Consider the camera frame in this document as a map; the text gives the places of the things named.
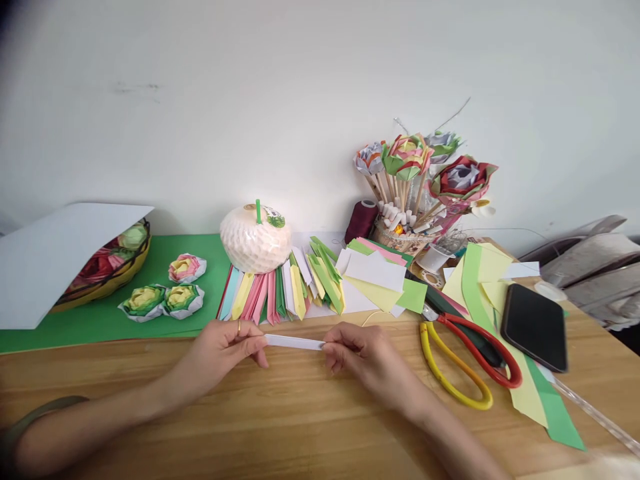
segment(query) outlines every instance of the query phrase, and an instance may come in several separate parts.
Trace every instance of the yellow scissors handle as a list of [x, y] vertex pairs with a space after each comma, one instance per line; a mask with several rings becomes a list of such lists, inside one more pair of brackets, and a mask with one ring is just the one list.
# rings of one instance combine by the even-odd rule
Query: yellow scissors handle
[[[440, 369], [435, 364], [435, 360], [433, 359], [433, 354], [431, 353], [431, 346], [429, 345], [429, 336], [432, 336], [434, 342], [440, 350], [442, 350], [446, 356], [448, 356], [453, 362], [460, 367], [467, 376], [473, 380], [473, 382], [478, 386], [480, 392], [482, 392], [482, 400], [474, 400], [469, 398], [468, 396], [462, 394], [458, 389], [456, 389], [449, 380], [445, 378], [445, 376], [440, 372]], [[433, 328], [433, 322], [421, 322], [420, 323], [420, 340], [422, 343], [422, 351], [425, 354], [425, 358], [427, 359], [427, 364], [429, 368], [433, 372], [434, 376], [437, 378], [438, 382], [442, 384], [446, 391], [452, 394], [455, 398], [460, 400], [464, 405], [475, 408], [477, 410], [489, 410], [493, 405], [493, 396], [491, 394], [491, 390], [489, 390], [488, 386], [482, 381], [480, 377], [474, 372], [470, 366], [464, 363], [460, 358], [452, 352], [448, 346], [442, 342], [440, 337]]]

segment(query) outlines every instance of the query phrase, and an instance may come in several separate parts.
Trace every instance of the phone screen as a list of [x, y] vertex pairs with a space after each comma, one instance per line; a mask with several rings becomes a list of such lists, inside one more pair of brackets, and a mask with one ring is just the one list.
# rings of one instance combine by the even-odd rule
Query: phone screen
[[565, 316], [556, 302], [516, 283], [507, 290], [502, 336], [547, 368], [566, 372]]

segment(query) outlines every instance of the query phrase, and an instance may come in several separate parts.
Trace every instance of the hand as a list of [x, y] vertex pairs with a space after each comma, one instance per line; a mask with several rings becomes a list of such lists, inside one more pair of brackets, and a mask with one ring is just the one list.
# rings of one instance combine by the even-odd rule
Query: hand
[[210, 392], [242, 359], [251, 356], [268, 368], [267, 339], [252, 322], [212, 320], [184, 357], [157, 382], [172, 409], [190, 405]]
[[380, 327], [340, 322], [325, 335], [322, 350], [333, 374], [347, 368], [386, 406], [409, 420], [431, 391], [412, 372]]

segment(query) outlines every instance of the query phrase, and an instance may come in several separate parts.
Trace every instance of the white wall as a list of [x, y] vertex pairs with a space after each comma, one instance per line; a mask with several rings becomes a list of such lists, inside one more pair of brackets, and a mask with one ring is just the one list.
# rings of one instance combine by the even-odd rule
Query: white wall
[[97, 200], [208, 233], [260, 198], [295, 230], [343, 230], [368, 192], [355, 150], [471, 96], [455, 127], [501, 168], [483, 226], [554, 236], [622, 213], [640, 233], [635, 0], [58, 0], [11, 27], [3, 225]]

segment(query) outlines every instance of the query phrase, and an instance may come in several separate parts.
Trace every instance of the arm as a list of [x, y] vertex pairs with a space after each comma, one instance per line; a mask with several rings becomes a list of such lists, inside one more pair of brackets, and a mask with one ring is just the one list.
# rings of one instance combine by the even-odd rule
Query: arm
[[190, 405], [206, 395], [240, 360], [267, 368], [267, 340], [250, 322], [210, 322], [187, 354], [148, 385], [78, 403], [36, 420], [13, 452], [26, 478], [58, 472], [127, 430]]
[[349, 370], [372, 394], [422, 430], [451, 478], [511, 476], [411, 371], [380, 327], [340, 323], [323, 346], [332, 373]]

